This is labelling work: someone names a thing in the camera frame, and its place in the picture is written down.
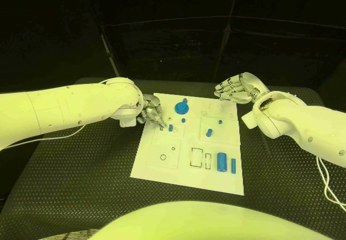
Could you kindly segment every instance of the black background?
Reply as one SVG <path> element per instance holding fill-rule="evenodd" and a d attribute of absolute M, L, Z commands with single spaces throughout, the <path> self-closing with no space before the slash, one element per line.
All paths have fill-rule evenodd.
<path fill-rule="evenodd" d="M 346 111 L 346 13 L 331 1 L 31 0 L 4 4 L 1 18 L 0 93 L 115 77 L 103 33 L 124 77 L 217 83 L 250 72 Z M 0 196 L 36 146 L 0 152 Z"/>

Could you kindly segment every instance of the textured mat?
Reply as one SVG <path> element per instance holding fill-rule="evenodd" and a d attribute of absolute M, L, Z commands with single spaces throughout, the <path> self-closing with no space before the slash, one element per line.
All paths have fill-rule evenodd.
<path fill-rule="evenodd" d="M 86 78 L 77 83 L 98 82 Z M 134 81 L 144 93 L 213 98 L 212 83 Z M 321 105 L 307 88 L 285 91 L 308 105 Z M 238 116 L 252 104 L 238 105 Z M 148 205 L 196 200 L 242 206 L 305 226 L 333 239 L 346 239 L 346 214 L 323 195 L 314 156 L 288 136 L 269 139 L 239 120 L 245 196 L 129 178 L 142 125 L 121 128 L 106 119 L 70 138 L 43 141 L 30 158 L 0 214 L 0 239 L 30 240 L 99 229 Z M 65 136 L 76 129 L 47 134 Z M 346 195 L 346 169 L 325 163 L 338 196 Z"/>

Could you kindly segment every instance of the dark table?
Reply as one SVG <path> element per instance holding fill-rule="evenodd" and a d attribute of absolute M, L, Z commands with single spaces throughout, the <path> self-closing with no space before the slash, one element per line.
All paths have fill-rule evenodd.
<path fill-rule="evenodd" d="M 96 83 L 103 78 L 82 78 Z M 135 80 L 142 93 L 214 98 L 213 83 Z M 323 105 L 301 87 L 268 87 Z M 98 229 L 131 211 L 170 201 L 207 201 L 258 210 L 305 226 L 333 239 L 346 239 L 346 214 L 323 194 L 314 156 L 288 136 L 269 139 L 248 129 L 240 116 L 252 104 L 238 105 L 245 196 L 129 178 L 144 126 L 121 128 L 114 119 L 85 126 L 72 137 L 41 141 L 0 214 L 0 239 L 30 240 Z M 66 129 L 49 133 L 59 137 Z M 346 169 L 325 163 L 337 196 L 346 195 Z"/>

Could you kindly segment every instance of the white paper sheet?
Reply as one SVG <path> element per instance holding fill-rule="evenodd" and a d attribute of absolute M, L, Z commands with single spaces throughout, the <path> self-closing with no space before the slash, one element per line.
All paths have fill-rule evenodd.
<path fill-rule="evenodd" d="M 167 127 L 160 130 L 157 124 L 145 123 L 129 176 L 243 195 L 236 104 L 201 97 L 154 95 L 160 99 Z M 183 98 L 189 112 L 180 115 L 174 106 Z M 226 154 L 226 172 L 217 171 L 217 153 Z M 230 173 L 230 159 L 235 159 L 235 174 Z M 200 162 L 200 166 L 191 166 L 191 160 Z"/>

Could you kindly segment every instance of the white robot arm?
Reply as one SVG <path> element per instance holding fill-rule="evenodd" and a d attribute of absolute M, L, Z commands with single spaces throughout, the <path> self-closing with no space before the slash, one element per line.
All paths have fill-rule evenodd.
<path fill-rule="evenodd" d="M 128 78 L 102 82 L 0 94 L 0 150 L 21 139 L 109 117 L 121 127 L 135 126 L 137 120 L 165 127 L 158 98 L 142 94 Z"/>
<path fill-rule="evenodd" d="M 269 91 L 248 72 L 216 85 L 213 94 L 219 100 L 253 102 L 240 117 L 249 129 L 258 126 L 272 139 L 288 135 L 307 152 L 346 168 L 346 113 L 307 106 L 289 93 Z"/>

